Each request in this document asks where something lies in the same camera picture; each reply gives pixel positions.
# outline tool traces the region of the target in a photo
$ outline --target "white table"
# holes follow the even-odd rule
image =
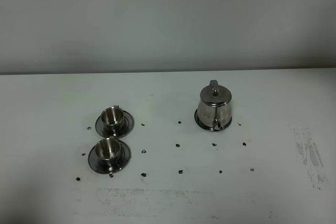
[[[215,133],[194,121],[212,79],[233,95],[232,124]],[[335,101],[336,69],[0,76],[5,212],[29,206],[80,224],[335,223]],[[135,126],[122,139],[132,159],[110,178],[87,158],[112,105]]]

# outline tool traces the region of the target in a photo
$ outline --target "stainless steel teapot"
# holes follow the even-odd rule
[[[201,91],[201,101],[195,112],[195,121],[208,131],[221,131],[231,123],[231,92],[216,80]]]

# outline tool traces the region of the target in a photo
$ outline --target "metal saucer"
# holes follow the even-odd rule
[[[129,163],[132,157],[131,150],[128,147],[128,145],[126,145],[126,143],[124,143],[123,141],[119,141],[119,143],[121,144],[121,151],[120,151],[121,156],[119,160],[113,165],[107,165],[107,164],[101,163],[99,157],[97,156],[95,152],[95,149],[94,149],[95,146],[94,146],[91,149],[89,153],[89,157],[88,157],[88,161],[89,161],[89,165],[91,169],[94,170],[96,173],[100,173],[100,174],[112,174],[112,173],[117,173],[121,171],[123,168],[125,168],[125,166],[127,166],[127,164]]]
[[[128,135],[134,127],[134,118],[127,111],[124,110],[123,112],[124,112],[124,115],[125,115],[125,119],[124,119],[125,123],[116,132],[112,132],[112,131],[107,130],[104,127],[103,121],[101,120],[101,118],[99,116],[96,120],[96,131],[97,131],[97,133],[100,136],[105,137],[105,138],[110,137],[110,136],[115,136],[116,138],[122,138],[122,137]]]
[[[198,115],[197,115],[197,110],[195,111],[194,118],[195,118],[196,123],[199,125],[199,127],[201,127],[202,129],[204,129],[206,131],[211,131],[211,132],[222,131],[222,130],[228,128],[229,125],[231,124],[231,121],[232,121],[232,118],[230,118],[230,121],[227,124],[225,124],[224,126],[220,127],[218,130],[215,130],[214,128],[208,127],[208,126],[206,126],[204,123],[202,123],[200,121],[200,119],[198,118]]]

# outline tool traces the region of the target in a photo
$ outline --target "teapot lid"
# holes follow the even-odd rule
[[[218,85],[216,80],[211,80],[210,85],[202,89],[200,96],[203,102],[214,107],[227,105],[232,98],[231,92]]]

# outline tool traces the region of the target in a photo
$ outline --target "stainless steel cup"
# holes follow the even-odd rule
[[[101,163],[111,166],[120,158],[121,144],[113,136],[104,138],[96,144],[95,152]]]
[[[104,128],[110,132],[119,131],[125,124],[124,111],[116,105],[105,109],[101,113],[100,118],[104,124]]]

